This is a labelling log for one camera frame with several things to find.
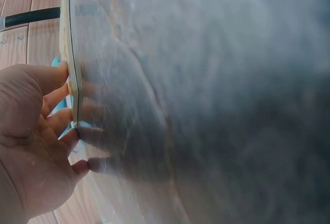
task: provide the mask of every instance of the wooden deck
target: wooden deck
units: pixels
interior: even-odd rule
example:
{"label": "wooden deck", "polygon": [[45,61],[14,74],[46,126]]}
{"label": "wooden deck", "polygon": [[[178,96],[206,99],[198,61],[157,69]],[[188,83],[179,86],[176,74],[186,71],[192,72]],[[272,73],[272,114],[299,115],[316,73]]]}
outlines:
{"label": "wooden deck", "polygon": [[[60,0],[0,0],[2,15],[57,7]],[[0,33],[0,69],[16,63],[51,65],[59,56],[59,20],[22,25]],[[83,158],[79,153],[71,162]],[[72,197],[59,209],[32,219],[29,224],[97,224],[102,221],[95,200],[89,193],[88,179],[83,179]]]}

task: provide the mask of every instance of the blue object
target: blue object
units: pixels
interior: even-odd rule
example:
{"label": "blue object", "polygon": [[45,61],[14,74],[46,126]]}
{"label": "blue object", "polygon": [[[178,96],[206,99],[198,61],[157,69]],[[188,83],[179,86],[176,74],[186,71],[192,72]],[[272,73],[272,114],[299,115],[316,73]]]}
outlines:
{"label": "blue object", "polygon": [[[53,67],[57,67],[57,65],[61,62],[61,60],[59,58],[55,58],[52,62],[52,66]],[[67,105],[67,100],[63,99],[53,110],[53,113],[56,113],[57,111],[59,111],[60,109],[66,108]],[[60,135],[59,139],[65,135],[69,130],[71,129],[71,124],[67,127],[67,129]]]}

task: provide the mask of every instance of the hand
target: hand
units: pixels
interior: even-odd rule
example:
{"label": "hand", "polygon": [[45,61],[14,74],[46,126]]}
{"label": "hand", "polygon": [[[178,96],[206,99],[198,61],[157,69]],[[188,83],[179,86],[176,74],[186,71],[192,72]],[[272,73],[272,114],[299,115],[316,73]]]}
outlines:
{"label": "hand", "polygon": [[89,171],[68,156],[77,130],[58,137],[72,120],[65,108],[50,116],[68,95],[68,66],[15,65],[0,71],[0,163],[15,185],[28,219],[60,207]]}

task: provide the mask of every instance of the fingernail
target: fingernail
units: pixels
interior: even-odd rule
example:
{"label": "fingernail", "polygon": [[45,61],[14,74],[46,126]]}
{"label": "fingernail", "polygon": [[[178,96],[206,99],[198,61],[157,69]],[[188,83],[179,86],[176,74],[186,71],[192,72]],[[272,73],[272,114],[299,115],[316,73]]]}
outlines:
{"label": "fingernail", "polygon": [[68,63],[65,60],[62,60],[58,65],[58,68],[67,68],[68,67]]}

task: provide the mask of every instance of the black pipe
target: black pipe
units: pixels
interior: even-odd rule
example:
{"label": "black pipe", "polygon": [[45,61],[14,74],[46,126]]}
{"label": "black pipe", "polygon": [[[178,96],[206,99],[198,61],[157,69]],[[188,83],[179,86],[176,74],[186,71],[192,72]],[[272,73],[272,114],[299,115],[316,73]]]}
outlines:
{"label": "black pipe", "polygon": [[29,11],[5,17],[5,28],[43,20],[58,19],[60,7]]}

